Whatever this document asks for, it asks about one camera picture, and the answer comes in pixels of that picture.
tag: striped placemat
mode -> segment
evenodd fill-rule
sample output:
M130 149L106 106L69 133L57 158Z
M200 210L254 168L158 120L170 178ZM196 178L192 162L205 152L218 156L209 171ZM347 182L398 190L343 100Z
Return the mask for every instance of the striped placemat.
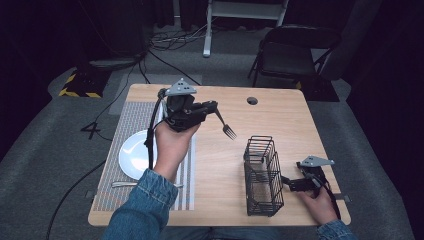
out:
M125 175L119 167L119 151L125 140L148 128L154 106L154 102L125 103L93 201L93 211L115 211L127 201L133 187L111 187L111 183L115 181L136 182ZM175 183L182 184L184 187L179 189L178 197L171 210L194 210L195 138L196 136L193 136L188 153L178 169Z

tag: hand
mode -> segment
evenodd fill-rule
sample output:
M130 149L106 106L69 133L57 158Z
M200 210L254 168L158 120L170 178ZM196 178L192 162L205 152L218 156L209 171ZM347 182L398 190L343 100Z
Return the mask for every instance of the hand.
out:
M176 132L168 124L160 123L155 131L158 156L153 170L168 181L174 182L178 166L187 154L191 137L199 127L200 124L185 131Z
M333 208L331 198L324 187L321 187L319 195L315 199L308 196L305 192L297 192L297 195L300 199L302 199L312 217L320 225L324 225L338 219L336 211Z

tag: black wire basket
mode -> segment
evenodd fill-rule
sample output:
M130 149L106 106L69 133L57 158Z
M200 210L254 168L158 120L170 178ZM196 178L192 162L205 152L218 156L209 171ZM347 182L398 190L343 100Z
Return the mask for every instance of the black wire basket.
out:
M274 216L284 206L280 163L270 136L252 136L244 152L247 215Z

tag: white plate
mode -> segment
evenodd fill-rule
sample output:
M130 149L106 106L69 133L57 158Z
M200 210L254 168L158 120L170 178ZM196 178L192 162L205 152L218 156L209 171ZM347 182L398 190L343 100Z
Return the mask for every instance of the white plate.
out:
M149 168L149 153L144 141L146 141L147 130L138 132L129 137L122 144L119 151L119 166L122 171L133 179L140 179L144 170ZM156 164L157 147L156 140L153 140L154 160L153 166Z

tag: denim jacket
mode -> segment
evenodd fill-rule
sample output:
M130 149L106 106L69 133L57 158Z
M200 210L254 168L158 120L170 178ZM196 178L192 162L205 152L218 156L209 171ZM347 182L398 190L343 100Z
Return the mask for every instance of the denim jacket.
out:
M172 183L147 169L128 201L113 213L103 239L159 239L177 195ZM317 232L319 239L356 239L342 221L327 223Z

